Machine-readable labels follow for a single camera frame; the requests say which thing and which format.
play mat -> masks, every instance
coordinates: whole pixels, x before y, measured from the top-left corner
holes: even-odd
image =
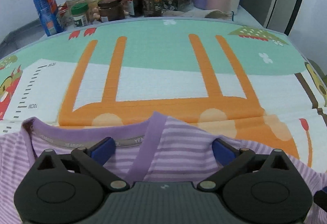
[[[3,134],[32,116],[71,129],[159,111],[327,170],[326,90],[283,34],[213,20],[113,22],[11,54],[0,82]]]

blue gripper pad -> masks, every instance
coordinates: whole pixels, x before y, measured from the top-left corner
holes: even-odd
[[[106,137],[93,147],[88,149],[88,155],[101,165],[115,153],[116,143],[111,137]]]
[[[228,165],[239,156],[239,151],[237,149],[231,147],[219,138],[212,142],[212,151],[214,152],[216,161],[223,166]]]

brown jar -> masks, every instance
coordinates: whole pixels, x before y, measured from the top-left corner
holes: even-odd
[[[100,0],[98,7],[102,22],[125,19],[122,0]]]

white flower print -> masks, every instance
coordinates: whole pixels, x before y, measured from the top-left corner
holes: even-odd
[[[272,59],[269,58],[269,56],[266,53],[259,53],[259,56],[264,60],[266,64],[272,64]]]
[[[276,45],[280,45],[280,46],[283,46],[283,44],[280,42],[280,41],[275,41],[275,40],[272,40],[272,42]]]
[[[164,25],[175,25],[176,21],[174,19],[165,19],[163,23]]]

giraffe spot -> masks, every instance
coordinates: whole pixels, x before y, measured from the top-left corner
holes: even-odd
[[[92,126],[120,126],[123,121],[117,115],[106,113],[93,119]]]
[[[278,139],[282,141],[288,141],[293,138],[292,134],[288,130],[287,125],[281,122],[277,115],[266,115],[263,116],[263,118],[265,124],[271,128],[272,132]]]
[[[226,114],[218,109],[208,109],[201,113],[197,126],[211,134],[222,134],[235,138],[237,130],[234,120],[227,120]]]

